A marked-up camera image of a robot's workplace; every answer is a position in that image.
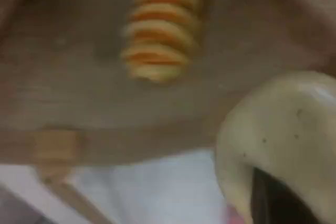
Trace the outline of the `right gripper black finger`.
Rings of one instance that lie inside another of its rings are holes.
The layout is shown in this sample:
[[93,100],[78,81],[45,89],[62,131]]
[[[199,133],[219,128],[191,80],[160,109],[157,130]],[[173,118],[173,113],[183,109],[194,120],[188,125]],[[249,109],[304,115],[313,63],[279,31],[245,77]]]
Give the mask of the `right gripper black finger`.
[[307,200],[320,189],[320,167],[253,169],[250,212],[253,223],[323,223]]

